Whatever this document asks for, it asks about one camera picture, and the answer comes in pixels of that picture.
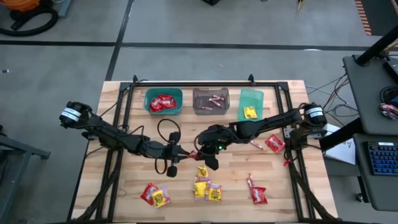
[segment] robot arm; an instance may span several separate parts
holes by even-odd
[[[301,109],[304,110],[304,119],[300,114]],[[299,124],[299,127],[289,133],[287,149],[304,148],[308,134],[326,125],[321,106],[303,103],[298,108],[260,121],[233,122],[228,127],[212,125],[195,138],[194,145],[198,151],[195,159],[205,160],[208,167],[217,170],[218,161],[215,156],[230,144],[247,144],[261,133],[296,124]]]
[[[86,133],[82,134],[84,137],[87,138],[88,134],[96,136],[101,146],[108,149],[122,147],[137,156],[170,161],[172,165],[167,169],[169,177],[177,175],[174,164],[187,159],[189,155],[189,152],[177,144],[181,137],[179,132],[170,133],[168,144],[163,145],[143,135],[143,127],[141,134],[133,134],[134,131],[130,134],[125,133],[103,121],[100,116],[93,114],[91,107],[83,103],[68,102],[59,119],[64,128],[85,129]]]

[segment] vacuum hose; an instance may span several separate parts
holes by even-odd
[[[25,30],[25,31],[17,31],[21,28],[27,21],[31,18],[38,16],[43,13],[49,13],[52,15],[51,19],[41,27]],[[58,21],[58,12],[51,7],[38,7],[37,9],[33,9],[27,12],[17,12],[16,14],[19,15],[12,15],[11,17],[16,21],[12,26],[11,29],[13,30],[6,30],[0,28],[0,34],[9,35],[12,37],[28,37],[36,34],[41,34],[49,29],[51,29]]]

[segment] orange object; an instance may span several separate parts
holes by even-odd
[[[7,8],[21,12],[35,9],[40,4],[40,0],[0,0]]]

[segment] plastic container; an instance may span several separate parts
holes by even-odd
[[[174,97],[177,104],[177,108],[174,109],[164,109],[161,112],[152,112],[150,110],[151,101],[159,96],[159,94],[170,95]],[[144,108],[150,114],[156,115],[178,115],[181,113],[182,109],[182,90],[179,88],[150,88],[145,93]]]
[[[216,96],[224,97],[224,100],[217,101],[221,107],[216,106],[209,101],[210,98]],[[212,110],[201,109],[200,106],[207,106]],[[220,90],[204,90],[199,88],[193,89],[193,109],[197,115],[224,115],[229,109],[229,91],[227,88]]]
[[[258,90],[243,89],[239,99],[239,121],[259,121],[262,119],[262,102],[264,101],[264,92]],[[256,110],[257,119],[246,119],[243,108],[253,106]]]

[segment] white paper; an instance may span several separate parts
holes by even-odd
[[[334,126],[332,124],[327,124],[324,127],[324,129],[328,131],[326,133],[326,135],[328,136],[329,134],[334,133],[335,131],[339,130],[340,128],[337,126]],[[355,143],[354,143],[354,140],[351,138],[351,139],[327,150],[325,156],[355,165]]]

